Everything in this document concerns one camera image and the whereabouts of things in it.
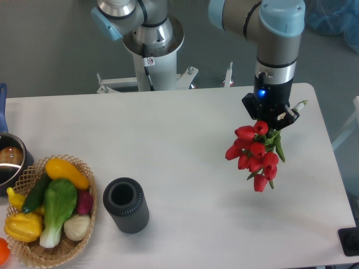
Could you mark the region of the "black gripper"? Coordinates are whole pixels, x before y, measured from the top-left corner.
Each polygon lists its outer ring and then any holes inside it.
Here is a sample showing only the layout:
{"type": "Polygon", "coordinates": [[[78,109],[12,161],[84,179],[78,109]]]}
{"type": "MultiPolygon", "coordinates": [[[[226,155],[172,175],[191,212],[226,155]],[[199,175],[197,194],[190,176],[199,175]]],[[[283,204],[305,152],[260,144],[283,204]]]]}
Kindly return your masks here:
{"type": "Polygon", "coordinates": [[[300,116],[295,108],[289,108],[292,80],[283,84],[269,84],[265,72],[255,78],[254,93],[242,98],[242,103],[252,119],[274,121],[274,129],[279,131],[293,124],[300,116]]]}

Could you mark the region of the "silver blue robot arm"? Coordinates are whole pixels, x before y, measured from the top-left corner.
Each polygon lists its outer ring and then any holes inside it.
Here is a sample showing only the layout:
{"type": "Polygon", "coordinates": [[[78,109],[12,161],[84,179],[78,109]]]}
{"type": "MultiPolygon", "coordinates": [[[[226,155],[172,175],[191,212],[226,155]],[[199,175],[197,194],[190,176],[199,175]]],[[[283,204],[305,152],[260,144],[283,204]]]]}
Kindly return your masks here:
{"type": "MultiPolygon", "coordinates": [[[[185,89],[177,77],[181,23],[167,1],[97,1],[91,15],[101,32],[122,40],[132,54],[140,91],[185,89]]],[[[301,34],[304,1],[210,1],[210,22],[257,46],[254,89],[242,102],[253,119],[281,130],[299,114],[289,104],[301,34]]]]}

